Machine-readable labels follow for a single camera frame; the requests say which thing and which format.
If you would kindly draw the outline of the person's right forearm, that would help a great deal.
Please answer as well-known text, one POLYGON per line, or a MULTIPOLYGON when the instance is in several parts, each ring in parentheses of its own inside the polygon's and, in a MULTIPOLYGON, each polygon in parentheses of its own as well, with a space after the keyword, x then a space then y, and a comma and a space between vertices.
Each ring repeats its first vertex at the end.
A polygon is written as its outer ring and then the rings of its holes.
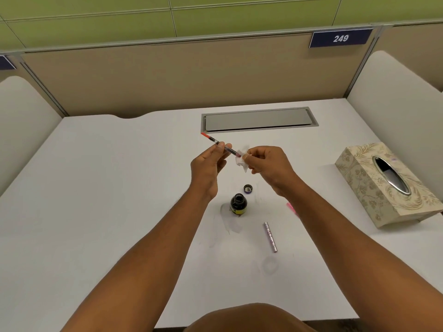
POLYGON ((273 184, 291 204, 343 295, 374 332, 443 332, 443 294, 298 177, 273 184))

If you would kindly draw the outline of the silver pen barrel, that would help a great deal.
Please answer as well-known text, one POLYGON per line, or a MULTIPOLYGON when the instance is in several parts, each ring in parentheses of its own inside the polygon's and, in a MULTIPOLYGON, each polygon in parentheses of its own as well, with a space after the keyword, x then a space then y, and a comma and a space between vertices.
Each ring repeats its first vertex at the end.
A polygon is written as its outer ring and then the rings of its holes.
POLYGON ((273 253, 277 253, 278 249, 276 247, 276 244, 275 244, 275 241, 274 241, 274 238, 273 238, 273 235, 272 235, 272 231, 271 231, 271 229, 269 227, 269 223, 268 222, 264 222, 263 226, 264 226, 264 229, 266 231, 267 237, 269 239, 269 243, 271 245, 272 252, 273 253))

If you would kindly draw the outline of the white side divider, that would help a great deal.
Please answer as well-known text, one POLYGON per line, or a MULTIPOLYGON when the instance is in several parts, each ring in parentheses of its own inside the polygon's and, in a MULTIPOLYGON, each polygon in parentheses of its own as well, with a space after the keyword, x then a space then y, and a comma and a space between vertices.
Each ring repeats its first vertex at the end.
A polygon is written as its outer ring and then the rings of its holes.
POLYGON ((347 101, 443 202, 443 94, 377 51, 367 59, 347 101))
POLYGON ((61 121, 24 78, 0 82, 0 196, 61 121))

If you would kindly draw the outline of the white tissue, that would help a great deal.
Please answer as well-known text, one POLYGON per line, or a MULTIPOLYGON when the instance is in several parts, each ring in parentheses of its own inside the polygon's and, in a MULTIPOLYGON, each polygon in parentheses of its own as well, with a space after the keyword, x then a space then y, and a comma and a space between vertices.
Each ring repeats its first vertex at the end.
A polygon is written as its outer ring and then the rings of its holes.
POLYGON ((244 172, 248 170, 248 164, 245 162, 245 156, 248 156, 249 146, 245 145, 241 149, 236 150, 238 156, 235 157, 236 165, 242 167, 244 172))

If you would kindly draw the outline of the person's left hand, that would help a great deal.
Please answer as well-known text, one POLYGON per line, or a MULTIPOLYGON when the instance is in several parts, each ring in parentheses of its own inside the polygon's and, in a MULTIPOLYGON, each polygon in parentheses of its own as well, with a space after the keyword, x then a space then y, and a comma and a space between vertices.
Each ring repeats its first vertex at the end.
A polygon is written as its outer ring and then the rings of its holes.
POLYGON ((219 145, 225 145, 220 142, 213 144, 203 151, 191 162, 191 189, 196 190, 203 195, 207 202, 211 201, 218 193, 218 174, 223 170, 227 161, 219 161, 219 145))

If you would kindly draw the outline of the person's left forearm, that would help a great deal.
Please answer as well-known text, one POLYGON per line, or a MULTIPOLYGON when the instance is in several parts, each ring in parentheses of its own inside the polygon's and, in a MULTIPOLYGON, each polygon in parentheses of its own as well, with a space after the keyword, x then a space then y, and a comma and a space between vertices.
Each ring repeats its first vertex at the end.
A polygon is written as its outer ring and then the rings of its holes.
POLYGON ((218 189, 192 184, 154 228, 93 288, 60 332, 149 332, 175 288, 218 189))

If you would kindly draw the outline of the person's right hand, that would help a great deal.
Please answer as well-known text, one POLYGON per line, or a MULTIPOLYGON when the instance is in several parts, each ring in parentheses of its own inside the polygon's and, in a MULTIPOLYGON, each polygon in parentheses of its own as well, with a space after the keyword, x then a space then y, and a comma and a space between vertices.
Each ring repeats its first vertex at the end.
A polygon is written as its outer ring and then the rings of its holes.
POLYGON ((252 174, 260 174, 277 195, 287 198, 301 182, 284 151, 277 146, 261 145, 250 148, 247 155, 264 159, 263 168, 250 168, 252 174))

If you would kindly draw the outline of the clear pen ink refill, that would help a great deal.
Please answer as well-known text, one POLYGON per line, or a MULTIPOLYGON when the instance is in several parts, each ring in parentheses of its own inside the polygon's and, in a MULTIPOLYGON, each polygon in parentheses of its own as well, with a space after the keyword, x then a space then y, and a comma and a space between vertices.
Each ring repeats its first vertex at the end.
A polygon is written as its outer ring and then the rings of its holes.
MULTIPOLYGON (((206 134, 204 132, 201 132, 201 134, 204 137, 206 137, 207 139, 209 139, 210 141, 212 141, 213 143, 217 144, 217 145, 220 143, 218 140, 214 139, 213 137, 209 136, 208 134, 206 134)), ((224 150, 228 151, 229 153, 231 153, 235 157, 241 157, 241 155, 238 152, 236 152, 235 150, 233 150, 233 149, 231 149, 231 148, 229 148, 227 146, 224 146, 224 150)))

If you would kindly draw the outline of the black ink bottle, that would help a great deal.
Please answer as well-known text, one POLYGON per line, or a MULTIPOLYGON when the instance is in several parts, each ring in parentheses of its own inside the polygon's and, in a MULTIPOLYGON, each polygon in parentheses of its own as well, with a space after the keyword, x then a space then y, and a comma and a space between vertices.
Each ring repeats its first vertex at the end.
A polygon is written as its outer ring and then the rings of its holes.
POLYGON ((241 216, 246 212, 247 200, 241 193, 237 193, 230 200, 230 211, 237 216, 241 216))

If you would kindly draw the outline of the person's knee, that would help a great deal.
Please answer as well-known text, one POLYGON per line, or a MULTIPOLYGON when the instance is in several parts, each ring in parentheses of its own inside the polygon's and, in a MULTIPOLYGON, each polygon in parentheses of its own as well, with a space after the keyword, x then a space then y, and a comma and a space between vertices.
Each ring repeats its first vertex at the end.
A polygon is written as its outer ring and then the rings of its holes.
POLYGON ((317 332, 291 313, 266 303, 209 312, 183 332, 317 332))

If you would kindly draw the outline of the beige desk partition panel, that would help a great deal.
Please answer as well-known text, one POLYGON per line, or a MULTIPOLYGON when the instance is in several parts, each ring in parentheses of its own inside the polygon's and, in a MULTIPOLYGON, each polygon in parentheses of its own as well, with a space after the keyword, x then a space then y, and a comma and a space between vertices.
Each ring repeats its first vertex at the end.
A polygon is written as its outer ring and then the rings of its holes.
POLYGON ((385 51, 443 91, 443 22, 388 27, 375 44, 376 51, 385 51))
POLYGON ((29 53, 69 116, 342 98, 366 44, 309 48, 311 33, 29 53))

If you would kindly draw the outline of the floral beige tissue box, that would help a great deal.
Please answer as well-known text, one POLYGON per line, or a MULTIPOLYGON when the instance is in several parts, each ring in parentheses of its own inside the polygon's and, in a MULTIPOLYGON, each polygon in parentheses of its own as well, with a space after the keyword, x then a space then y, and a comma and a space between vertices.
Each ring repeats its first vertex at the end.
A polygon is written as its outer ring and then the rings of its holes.
POLYGON ((335 166, 376 228, 443 212, 443 203, 382 142, 346 147, 335 166))

